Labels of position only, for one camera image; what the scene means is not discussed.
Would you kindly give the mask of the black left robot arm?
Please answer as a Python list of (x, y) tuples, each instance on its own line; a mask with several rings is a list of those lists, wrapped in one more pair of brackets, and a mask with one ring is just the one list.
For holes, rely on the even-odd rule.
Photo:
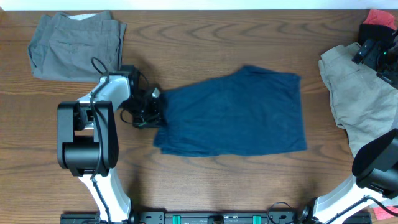
[(139, 223), (116, 170), (119, 141), (114, 114), (128, 112), (137, 129), (164, 124), (158, 88), (141, 88), (144, 75), (133, 65), (100, 73), (99, 83), (85, 96), (57, 108), (57, 160), (78, 177), (99, 211), (63, 214), (60, 223)]

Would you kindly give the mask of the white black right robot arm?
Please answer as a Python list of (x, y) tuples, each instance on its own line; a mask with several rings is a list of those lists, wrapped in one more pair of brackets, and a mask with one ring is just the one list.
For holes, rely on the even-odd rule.
[(302, 223), (343, 223), (372, 203), (397, 197), (397, 90), (355, 56), (355, 42), (338, 45), (318, 61), (335, 123), (347, 132), (351, 175), (307, 205)]

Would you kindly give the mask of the blue shorts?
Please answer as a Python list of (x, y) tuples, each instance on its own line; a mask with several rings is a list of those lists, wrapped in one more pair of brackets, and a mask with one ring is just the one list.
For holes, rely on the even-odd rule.
[(154, 146), (186, 157), (261, 156), (307, 149), (301, 77), (246, 65), (166, 91)]

